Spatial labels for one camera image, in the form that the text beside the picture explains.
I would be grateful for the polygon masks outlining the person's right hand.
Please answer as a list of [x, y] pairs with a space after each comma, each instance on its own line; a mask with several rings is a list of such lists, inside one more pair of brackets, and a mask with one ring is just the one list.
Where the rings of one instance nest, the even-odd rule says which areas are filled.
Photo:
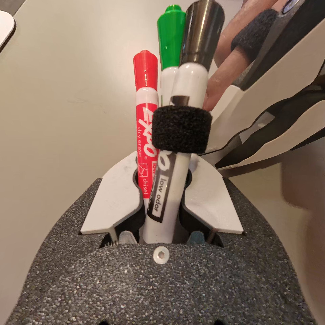
[[217, 71], [208, 81], [203, 109], [211, 111], [225, 90], [256, 59], [279, 11], [287, 1], [243, 1], [222, 31], [214, 61]]

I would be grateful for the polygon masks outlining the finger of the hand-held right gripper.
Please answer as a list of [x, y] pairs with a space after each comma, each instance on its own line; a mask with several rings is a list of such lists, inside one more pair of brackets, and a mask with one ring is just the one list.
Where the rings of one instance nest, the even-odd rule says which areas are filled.
[[273, 104], [267, 113], [274, 118], [216, 163], [216, 168], [229, 170], [267, 160], [303, 143], [324, 129], [324, 100], [324, 92], [302, 92]]
[[324, 62], [324, 32], [311, 31], [246, 91], [229, 86], [212, 110], [205, 153], [223, 149], [249, 129], [271, 105], [290, 98], [310, 84]]

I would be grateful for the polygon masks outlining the black marker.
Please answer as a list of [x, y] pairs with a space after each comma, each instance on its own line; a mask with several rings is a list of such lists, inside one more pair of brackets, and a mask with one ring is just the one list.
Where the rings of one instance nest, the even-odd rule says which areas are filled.
[[160, 152], [143, 228], [148, 244], [172, 242], [191, 154], [205, 152], [212, 123], [202, 107], [225, 13], [216, 1], [196, 1], [185, 18], [170, 103], [153, 114], [152, 142]]

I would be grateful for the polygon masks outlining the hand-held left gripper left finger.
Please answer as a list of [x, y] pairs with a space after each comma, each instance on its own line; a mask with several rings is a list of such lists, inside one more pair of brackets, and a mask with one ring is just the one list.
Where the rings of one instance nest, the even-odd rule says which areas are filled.
[[133, 152], [106, 172], [80, 232], [83, 235], [135, 232], [145, 220], [142, 191], [136, 183], [137, 153]]

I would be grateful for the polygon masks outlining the red marker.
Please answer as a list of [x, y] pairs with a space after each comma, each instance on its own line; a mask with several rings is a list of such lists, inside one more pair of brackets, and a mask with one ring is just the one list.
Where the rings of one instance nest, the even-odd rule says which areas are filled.
[[136, 85], [136, 145], [138, 184], [145, 210], [152, 190], [159, 150], [152, 144], [153, 113], [159, 107], [158, 59], [148, 50], [133, 58]]

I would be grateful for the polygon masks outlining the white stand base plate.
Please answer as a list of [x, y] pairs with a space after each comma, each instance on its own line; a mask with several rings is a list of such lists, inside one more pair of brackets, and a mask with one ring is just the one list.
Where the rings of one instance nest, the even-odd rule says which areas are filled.
[[0, 11], [0, 51], [4, 49], [16, 30], [14, 17], [6, 11]]

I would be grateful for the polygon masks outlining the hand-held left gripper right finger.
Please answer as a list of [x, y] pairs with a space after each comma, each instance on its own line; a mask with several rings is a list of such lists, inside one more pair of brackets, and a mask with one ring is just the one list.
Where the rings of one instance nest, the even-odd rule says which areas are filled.
[[242, 234], [244, 229], [222, 175], [196, 154], [189, 163], [191, 180], [184, 191], [186, 211], [221, 233]]

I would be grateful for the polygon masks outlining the green marker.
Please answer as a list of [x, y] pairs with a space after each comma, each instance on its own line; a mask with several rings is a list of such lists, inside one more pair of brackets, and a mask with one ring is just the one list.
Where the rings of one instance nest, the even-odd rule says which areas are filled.
[[160, 106], [167, 106], [179, 67], [185, 12], [179, 5], [170, 5], [157, 20], [160, 52]]

